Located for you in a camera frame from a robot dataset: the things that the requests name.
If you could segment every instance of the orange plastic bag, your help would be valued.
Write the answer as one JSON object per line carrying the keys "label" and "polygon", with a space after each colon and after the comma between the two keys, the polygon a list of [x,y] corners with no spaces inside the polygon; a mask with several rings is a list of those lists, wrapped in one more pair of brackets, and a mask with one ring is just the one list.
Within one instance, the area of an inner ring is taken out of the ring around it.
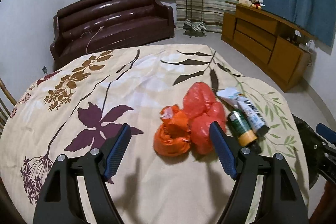
{"label": "orange plastic bag", "polygon": [[188,118],[178,105],[164,107],[160,114],[162,125],[154,135],[154,150],[163,156],[176,157],[190,148]]}
{"label": "orange plastic bag", "polygon": [[197,152],[205,155],[213,150],[209,137],[209,127],[217,121],[226,131],[226,115],[220,102],[206,83],[194,83],[183,98],[183,110],[189,118],[191,141],[196,145]]}

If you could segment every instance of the wooden chair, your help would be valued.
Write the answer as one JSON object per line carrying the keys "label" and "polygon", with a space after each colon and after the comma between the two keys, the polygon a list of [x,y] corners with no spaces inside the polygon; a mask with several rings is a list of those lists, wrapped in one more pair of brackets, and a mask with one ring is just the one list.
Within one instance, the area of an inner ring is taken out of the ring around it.
{"label": "wooden chair", "polygon": [[[3,81],[0,78],[0,88],[4,95],[8,98],[8,100],[14,105],[16,105],[16,101],[13,98],[13,96],[9,93],[9,91],[6,89],[6,86],[4,85]],[[3,100],[0,98],[0,136],[2,134],[3,128],[6,124],[6,121],[8,120],[9,116],[11,115],[10,111],[6,107]]]}

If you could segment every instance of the cloth on floor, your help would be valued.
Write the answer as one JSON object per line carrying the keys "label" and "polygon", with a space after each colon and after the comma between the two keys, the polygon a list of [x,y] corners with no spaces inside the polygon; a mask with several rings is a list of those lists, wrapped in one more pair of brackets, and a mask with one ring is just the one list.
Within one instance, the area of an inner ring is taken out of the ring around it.
{"label": "cloth on floor", "polygon": [[206,31],[207,29],[202,21],[191,22],[189,19],[186,19],[184,24],[191,27],[194,31]]}

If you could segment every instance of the cabinet drawer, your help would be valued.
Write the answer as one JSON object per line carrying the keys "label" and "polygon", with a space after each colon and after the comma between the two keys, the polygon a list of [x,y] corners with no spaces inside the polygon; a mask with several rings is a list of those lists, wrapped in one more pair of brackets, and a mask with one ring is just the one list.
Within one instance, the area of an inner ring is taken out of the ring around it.
{"label": "cabinet drawer", "polygon": [[236,30],[258,41],[269,50],[273,50],[277,38],[269,32],[241,19],[237,20]]}
{"label": "cabinet drawer", "polygon": [[236,17],[233,14],[224,13],[223,16],[223,27],[222,27],[222,40],[224,37],[233,39],[233,34],[236,27]]}
{"label": "cabinet drawer", "polygon": [[302,50],[281,37],[277,38],[268,67],[289,82],[298,63]]}
{"label": "cabinet drawer", "polygon": [[278,21],[256,11],[237,6],[236,17],[251,22],[271,34],[277,33]]}
{"label": "cabinet drawer", "polygon": [[269,57],[271,56],[271,52],[266,49],[264,46],[260,45],[255,40],[247,37],[246,35],[242,34],[241,32],[235,31],[235,36],[233,39],[237,44],[244,47],[254,56],[259,58],[263,63],[267,64]]}

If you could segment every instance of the floral bedspread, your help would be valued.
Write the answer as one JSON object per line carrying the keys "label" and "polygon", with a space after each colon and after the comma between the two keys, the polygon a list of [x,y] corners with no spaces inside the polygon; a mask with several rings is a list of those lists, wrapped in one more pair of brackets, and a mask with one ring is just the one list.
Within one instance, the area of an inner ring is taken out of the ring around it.
{"label": "floral bedspread", "polygon": [[[271,127],[260,143],[262,154],[286,157],[308,202],[305,154],[283,96],[261,80],[244,77],[208,46],[157,45],[82,56],[23,94],[0,139],[0,176],[24,220],[32,223],[39,192],[59,154],[82,156],[126,122],[133,136],[107,183],[124,222],[216,223],[235,183],[216,154],[201,157],[190,151],[165,158],[152,148],[159,111],[182,106],[197,81],[214,92],[235,86],[255,103]],[[78,182],[87,221],[96,223],[84,179]],[[247,223],[256,215],[261,184],[258,177]]]}

